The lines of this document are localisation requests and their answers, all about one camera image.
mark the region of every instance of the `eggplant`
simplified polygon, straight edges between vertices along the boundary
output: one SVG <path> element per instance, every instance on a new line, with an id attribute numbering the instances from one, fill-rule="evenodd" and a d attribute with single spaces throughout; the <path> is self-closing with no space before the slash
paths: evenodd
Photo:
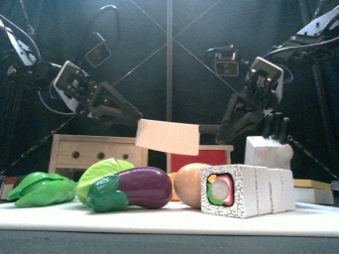
<path id="1" fill-rule="evenodd" d="M 93 211 L 123 210 L 128 205 L 161 208 L 172 197 L 172 183 L 155 167 L 133 168 L 97 180 L 88 189 L 85 205 Z"/>

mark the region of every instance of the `toy food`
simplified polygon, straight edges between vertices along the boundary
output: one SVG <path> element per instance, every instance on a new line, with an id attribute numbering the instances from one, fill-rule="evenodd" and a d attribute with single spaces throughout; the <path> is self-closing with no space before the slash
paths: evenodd
<path id="1" fill-rule="evenodd" d="M 185 165 L 175 177 L 175 193 L 179 199 L 191 207 L 201 207 L 201 168 L 208 164 L 192 163 Z"/>
<path id="2" fill-rule="evenodd" d="M 72 201 L 76 197 L 76 183 L 59 174 L 35 172 L 11 190 L 7 199 L 17 199 L 15 205 L 45 206 Z"/>
<path id="3" fill-rule="evenodd" d="M 101 160 L 92 164 L 91 167 L 84 171 L 76 187 L 76 195 L 80 202 L 85 203 L 88 189 L 97 180 L 113 173 L 132 168 L 133 165 L 129 162 L 115 160 L 113 158 Z"/>
<path id="4" fill-rule="evenodd" d="M 88 189 L 85 205 L 93 211 L 123 210 L 128 205 L 161 208 L 172 197 L 169 177 L 157 168 L 133 168 L 97 180 Z"/>

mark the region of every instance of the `black backdrop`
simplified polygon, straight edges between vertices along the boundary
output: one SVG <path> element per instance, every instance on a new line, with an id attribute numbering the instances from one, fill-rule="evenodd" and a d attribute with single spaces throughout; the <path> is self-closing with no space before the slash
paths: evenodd
<path id="1" fill-rule="evenodd" d="M 327 2 L 326 10 L 330 10 L 338 1 Z M 113 85 L 144 118 L 220 124 L 234 91 L 200 63 L 205 50 L 232 44 L 243 58 L 252 61 L 300 30 L 318 1 L 31 0 L 24 3 L 43 58 L 55 64 L 73 59 L 84 46 L 87 20 L 101 6 L 113 4 L 120 17 L 120 41 L 111 59 L 99 68 L 89 67 L 87 72 L 97 81 L 107 80 Z M 0 1 L 0 13 L 25 29 L 20 1 Z M 93 28 L 108 41 L 113 40 L 116 26 L 109 15 L 97 20 Z M 4 75 L 5 66 L 0 67 Z M 314 70 L 299 66 L 294 70 L 294 82 L 284 88 L 279 109 L 291 118 L 290 134 L 338 174 L 338 61 L 319 68 L 322 100 Z M 69 119 L 43 106 L 36 90 L 23 88 L 28 86 L 25 82 L 9 84 L 4 79 L 1 76 L 1 169 Z M 226 82 L 232 89 L 242 90 L 244 78 L 227 78 Z M 47 87 L 48 84 L 43 90 L 47 103 L 65 111 L 61 102 L 49 97 Z M 328 111 L 326 115 L 322 103 Z M 108 127 L 77 117 L 60 133 L 133 136 L 135 128 Z M 235 163 L 244 159 L 246 135 L 231 144 Z M 51 143 L 52 140 L 8 170 L 7 175 L 45 171 Z M 201 144 L 214 144 L 214 137 L 203 135 Z M 151 151 L 149 165 L 165 169 L 164 154 Z M 292 170 L 298 178 L 332 180 L 296 150 Z"/>

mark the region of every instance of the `wooden crate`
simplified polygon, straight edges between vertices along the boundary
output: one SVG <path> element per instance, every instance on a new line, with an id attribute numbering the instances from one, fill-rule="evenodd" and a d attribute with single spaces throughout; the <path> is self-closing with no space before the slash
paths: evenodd
<path id="1" fill-rule="evenodd" d="M 148 164 L 148 150 L 135 146 L 135 138 L 55 134 L 49 173 L 71 177 L 93 163 L 113 158 L 135 167 Z"/>

